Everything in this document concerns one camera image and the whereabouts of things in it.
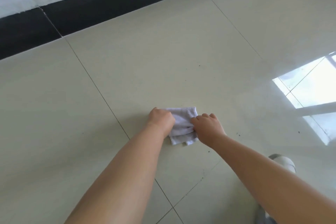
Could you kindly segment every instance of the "forearm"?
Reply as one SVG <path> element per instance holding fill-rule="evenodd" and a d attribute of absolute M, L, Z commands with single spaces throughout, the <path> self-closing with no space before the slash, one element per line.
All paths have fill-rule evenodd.
<path fill-rule="evenodd" d="M 336 204 L 271 159 L 230 139 L 212 148 L 279 223 L 336 223 Z"/>
<path fill-rule="evenodd" d="M 140 223 L 163 139 L 155 125 L 135 135 L 91 185 L 66 224 Z"/>

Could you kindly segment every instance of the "person's left hand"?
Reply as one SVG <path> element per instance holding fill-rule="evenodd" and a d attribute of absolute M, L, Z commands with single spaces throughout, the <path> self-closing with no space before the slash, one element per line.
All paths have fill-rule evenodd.
<path fill-rule="evenodd" d="M 147 126 L 157 126 L 162 131 L 165 138 L 173 128 L 174 123 L 175 118 L 171 112 L 154 107 L 154 109 L 149 113 Z"/>

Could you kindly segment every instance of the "towel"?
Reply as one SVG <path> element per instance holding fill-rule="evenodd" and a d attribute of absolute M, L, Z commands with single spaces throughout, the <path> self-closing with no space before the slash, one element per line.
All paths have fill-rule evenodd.
<path fill-rule="evenodd" d="M 175 118 L 175 124 L 169 133 L 172 145 L 186 143 L 191 145 L 198 141 L 194 131 L 194 125 L 190 122 L 192 117 L 197 116 L 196 107 L 167 108 Z"/>

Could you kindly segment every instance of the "bare arm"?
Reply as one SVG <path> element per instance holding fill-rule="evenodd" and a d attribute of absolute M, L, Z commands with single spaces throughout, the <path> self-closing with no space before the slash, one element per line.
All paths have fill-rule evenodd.
<path fill-rule="evenodd" d="M 336 203 L 282 166 L 229 138 L 214 114 L 192 118 L 199 140 L 213 148 L 279 224 L 336 223 Z"/>
<path fill-rule="evenodd" d="M 154 108 L 144 129 L 112 159 L 65 224 L 141 223 L 163 139 L 174 122 L 170 112 Z"/>

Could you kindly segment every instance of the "floor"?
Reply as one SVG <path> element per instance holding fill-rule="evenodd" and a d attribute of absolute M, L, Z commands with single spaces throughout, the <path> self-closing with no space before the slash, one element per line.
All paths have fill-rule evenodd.
<path fill-rule="evenodd" d="M 63 223 L 154 107 L 214 112 L 336 200 L 336 0 L 164 0 L 0 61 L 2 223 Z M 253 223 L 197 142 L 165 139 L 144 224 Z"/>

